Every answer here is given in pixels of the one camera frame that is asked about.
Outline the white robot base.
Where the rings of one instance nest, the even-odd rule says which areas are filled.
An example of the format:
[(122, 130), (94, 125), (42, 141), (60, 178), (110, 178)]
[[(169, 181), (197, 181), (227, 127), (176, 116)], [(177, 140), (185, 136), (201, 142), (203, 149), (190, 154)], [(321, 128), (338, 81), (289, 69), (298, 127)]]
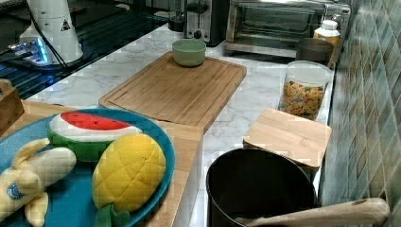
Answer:
[(20, 41), (33, 47), (26, 60), (37, 66), (63, 65), (83, 56), (67, 0), (26, 0), (31, 25)]

